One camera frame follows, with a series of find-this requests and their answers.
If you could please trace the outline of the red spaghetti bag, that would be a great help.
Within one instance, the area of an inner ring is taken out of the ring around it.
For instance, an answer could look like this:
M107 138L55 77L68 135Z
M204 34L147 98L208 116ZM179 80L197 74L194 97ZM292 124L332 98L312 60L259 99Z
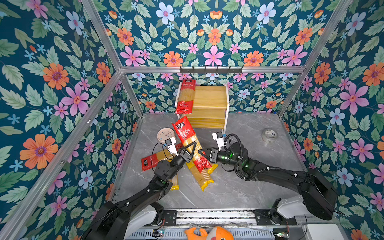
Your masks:
M181 117L173 124L173 127L183 146L193 156L191 162L199 173L210 169L212 165L199 153L199 150L203 148L188 118L186 116Z
M176 144L177 151L181 148L181 144ZM155 167L159 162L166 160L171 161L175 156L173 156L167 149L166 145L163 143L156 143L152 149L152 152L149 156L142 158L142 170L147 171L152 169L155 171Z
M179 91L175 113L178 115L192 114L195 99L196 80L184 79Z

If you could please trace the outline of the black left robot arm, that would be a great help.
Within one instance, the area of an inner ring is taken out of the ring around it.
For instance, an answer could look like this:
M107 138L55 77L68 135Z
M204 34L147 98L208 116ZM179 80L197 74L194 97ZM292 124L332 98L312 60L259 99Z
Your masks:
M135 221L140 219L139 212L147 207L150 207L151 210L157 209L153 206L171 190L173 184L170 180L177 175L185 163L189 163L193 159L196 145L196 142L192 142L180 148L170 162L159 161L154 170L154 177L143 190L115 204L108 201L102 205L81 239L124 240L132 232L152 223L154 217L149 217L145 213L143 220L147 221L139 226L134 225Z

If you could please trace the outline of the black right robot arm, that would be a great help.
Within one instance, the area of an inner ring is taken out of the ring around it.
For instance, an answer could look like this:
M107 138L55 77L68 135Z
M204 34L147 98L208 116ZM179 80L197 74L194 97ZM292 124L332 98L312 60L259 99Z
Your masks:
M209 162L234 166L235 174L243 181L267 182L295 191L303 198L306 209L315 217L331 220L338 199L336 188L317 170L292 171L273 167L248 157L243 144L229 148L199 150Z

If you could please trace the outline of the yellow pasta bag right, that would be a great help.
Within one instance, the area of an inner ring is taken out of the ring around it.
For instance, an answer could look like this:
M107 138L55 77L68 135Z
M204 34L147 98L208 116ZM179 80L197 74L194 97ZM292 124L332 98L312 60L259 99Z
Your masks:
M212 167L208 168L208 174L212 174L214 170L217 169L218 166L219 166L218 164L212 164Z

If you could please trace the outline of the yellow pasta bag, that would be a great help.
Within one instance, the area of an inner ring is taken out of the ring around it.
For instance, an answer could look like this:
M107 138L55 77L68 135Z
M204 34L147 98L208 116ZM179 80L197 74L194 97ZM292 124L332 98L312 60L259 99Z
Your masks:
M194 163L190 162L186 163L186 165L202 191L204 191L210 184L215 182L206 169L203 169L200 173Z
M170 182L172 183L171 191L177 191L180 189L178 175L175 175Z
M214 170L217 169L218 166L219 166L218 164L212 164L212 167L208 168L208 174L212 174Z

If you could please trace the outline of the yellow pasta bag left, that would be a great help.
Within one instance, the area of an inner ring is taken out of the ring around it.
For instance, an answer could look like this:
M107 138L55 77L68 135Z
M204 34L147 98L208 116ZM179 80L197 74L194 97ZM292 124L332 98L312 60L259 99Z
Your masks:
M206 169L203 169L200 173L194 163L190 162L186 163L186 165L202 191L204 191L210 184L215 182Z

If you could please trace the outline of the yellow pasta bag bottom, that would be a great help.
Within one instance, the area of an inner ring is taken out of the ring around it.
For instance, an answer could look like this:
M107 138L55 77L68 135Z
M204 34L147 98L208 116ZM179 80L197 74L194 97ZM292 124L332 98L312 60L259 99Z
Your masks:
M177 191L180 189L178 175L175 175L170 182L172 183L171 191Z

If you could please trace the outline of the pink round clock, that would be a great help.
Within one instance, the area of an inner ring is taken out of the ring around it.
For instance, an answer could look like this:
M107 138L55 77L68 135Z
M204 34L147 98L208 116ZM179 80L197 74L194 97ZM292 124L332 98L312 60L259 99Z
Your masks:
M157 133L157 139L160 143L165 143L166 140L175 137L175 132L171 128L160 129Z

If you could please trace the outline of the orange plush toy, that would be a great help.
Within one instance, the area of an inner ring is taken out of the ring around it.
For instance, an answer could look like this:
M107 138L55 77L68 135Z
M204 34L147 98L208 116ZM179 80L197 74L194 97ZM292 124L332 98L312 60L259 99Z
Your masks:
M234 236L222 227L214 227L209 233L205 229L199 229L200 235L195 234L196 229L184 231L188 240L234 240Z

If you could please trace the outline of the white box corner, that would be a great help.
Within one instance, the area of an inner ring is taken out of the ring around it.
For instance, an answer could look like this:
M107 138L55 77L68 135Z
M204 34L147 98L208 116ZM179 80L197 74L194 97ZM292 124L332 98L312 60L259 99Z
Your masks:
M336 224L309 224L305 240L343 240L344 236Z

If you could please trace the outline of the black hook rail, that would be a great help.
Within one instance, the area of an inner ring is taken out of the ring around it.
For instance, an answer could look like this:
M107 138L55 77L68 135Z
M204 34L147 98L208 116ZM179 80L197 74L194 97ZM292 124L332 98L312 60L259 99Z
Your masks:
M238 74L243 72L243 67L180 67L180 73L186 74Z

